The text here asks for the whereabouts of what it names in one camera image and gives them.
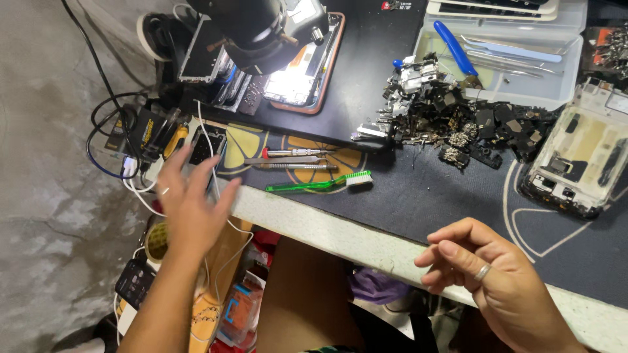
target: silver ring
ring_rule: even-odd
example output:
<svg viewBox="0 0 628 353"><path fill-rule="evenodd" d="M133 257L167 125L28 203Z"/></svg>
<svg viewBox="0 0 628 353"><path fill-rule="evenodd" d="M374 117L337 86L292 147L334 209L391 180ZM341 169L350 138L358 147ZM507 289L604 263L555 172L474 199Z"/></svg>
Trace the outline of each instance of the silver ring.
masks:
<svg viewBox="0 0 628 353"><path fill-rule="evenodd" d="M489 264L482 266L482 268L480 268L480 272L478 272L475 277L473 277L473 279L478 282L482 281L484 277L486 277L486 274L489 272L490 268L491 265Z"/></svg>

